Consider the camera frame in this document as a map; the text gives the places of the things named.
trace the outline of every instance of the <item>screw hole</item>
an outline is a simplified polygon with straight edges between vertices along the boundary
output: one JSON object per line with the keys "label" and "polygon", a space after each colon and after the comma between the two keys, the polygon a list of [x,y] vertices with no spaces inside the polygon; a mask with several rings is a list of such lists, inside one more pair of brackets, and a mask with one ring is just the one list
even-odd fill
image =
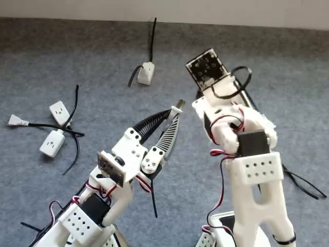
{"label": "screw hole", "polygon": [[96,177],[97,177],[98,179],[103,179],[103,178],[105,178],[102,174],[97,174]]}

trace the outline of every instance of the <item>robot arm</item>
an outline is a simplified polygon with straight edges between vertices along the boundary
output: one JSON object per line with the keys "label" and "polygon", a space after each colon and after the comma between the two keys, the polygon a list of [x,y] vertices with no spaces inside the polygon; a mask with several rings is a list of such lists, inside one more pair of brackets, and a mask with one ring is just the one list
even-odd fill
{"label": "robot arm", "polygon": [[[213,49],[192,59],[186,67],[203,94],[192,106],[207,136],[223,147],[222,154],[229,155],[225,163],[234,213],[220,216],[233,220],[230,230],[235,241],[227,237],[218,215],[209,220],[210,233],[223,247],[265,247],[270,246],[269,242],[259,241],[258,232],[259,225],[266,222],[279,246],[295,247],[296,235],[287,216],[282,189],[280,154],[271,151],[277,144],[275,125],[251,107],[244,92],[251,70],[240,66],[228,72]],[[249,72],[244,84],[234,76],[240,69]],[[254,185],[260,185],[259,201],[253,197]]]}
{"label": "robot arm", "polygon": [[[152,193],[154,202],[153,180],[172,151],[183,105],[180,100],[176,107],[128,128],[111,153],[99,152],[98,165],[84,190],[72,198],[73,203],[58,215],[54,226],[39,232],[29,247],[102,247],[110,242],[117,246],[113,224],[133,198],[134,178]],[[144,142],[165,120],[159,141],[147,150]]]}

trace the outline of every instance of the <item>electrical socket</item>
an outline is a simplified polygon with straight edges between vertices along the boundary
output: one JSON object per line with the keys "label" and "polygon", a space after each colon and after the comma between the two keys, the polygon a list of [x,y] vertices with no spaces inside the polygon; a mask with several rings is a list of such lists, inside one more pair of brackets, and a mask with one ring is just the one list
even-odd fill
{"label": "electrical socket", "polygon": [[54,158],[58,151],[61,149],[64,140],[65,136],[63,135],[62,130],[52,130],[45,141],[42,143],[39,150],[45,155]]}
{"label": "electrical socket", "polygon": [[[65,124],[65,122],[68,120],[68,118],[70,117],[70,114],[67,111],[67,109],[62,101],[58,101],[55,104],[52,104],[49,107],[49,109],[51,111],[52,116],[54,117],[54,119],[60,126],[63,126]],[[70,122],[67,124],[66,127],[70,126],[71,122],[72,122],[72,119],[70,120]]]}
{"label": "electrical socket", "polygon": [[150,85],[154,75],[154,63],[143,63],[143,68],[139,71],[137,76],[138,83]]}

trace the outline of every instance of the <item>gray carpet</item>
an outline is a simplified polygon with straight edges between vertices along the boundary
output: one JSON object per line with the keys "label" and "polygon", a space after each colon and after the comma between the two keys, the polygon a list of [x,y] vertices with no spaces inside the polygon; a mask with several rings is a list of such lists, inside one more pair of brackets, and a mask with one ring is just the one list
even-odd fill
{"label": "gray carpet", "polygon": [[[34,231],[21,221],[43,227],[49,202],[70,199],[96,165],[97,151],[109,151],[126,128],[179,98],[187,102],[179,139],[155,181],[159,218],[151,196],[134,183],[134,199],[117,223],[131,246],[193,246],[221,180],[218,159],[208,154],[214,146],[190,106],[196,85],[184,65],[209,47],[228,68],[252,68],[249,92],[277,125],[282,160],[329,192],[329,32],[158,23],[152,85],[128,89],[132,70],[148,59],[150,29],[150,23],[0,19],[0,246],[27,246]],[[86,136],[76,167],[63,177],[76,151],[69,135],[52,160],[39,152],[49,129],[5,123],[10,114],[54,123],[48,107],[62,100],[70,111],[77,83],[72,127]],[[284,189],[298,246],[326,246],[329,200],[310,198],[289,179]],[[231,209],[227,189],[221,211]]]}

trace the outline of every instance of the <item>white wall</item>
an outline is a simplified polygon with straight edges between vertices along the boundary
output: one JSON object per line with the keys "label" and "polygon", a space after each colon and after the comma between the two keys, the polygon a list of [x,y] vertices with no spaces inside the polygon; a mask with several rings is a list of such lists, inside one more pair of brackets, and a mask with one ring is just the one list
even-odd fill
{"label": "white wall", "polygon": [[0,16],[329,29],[329,0],[0,0]]}

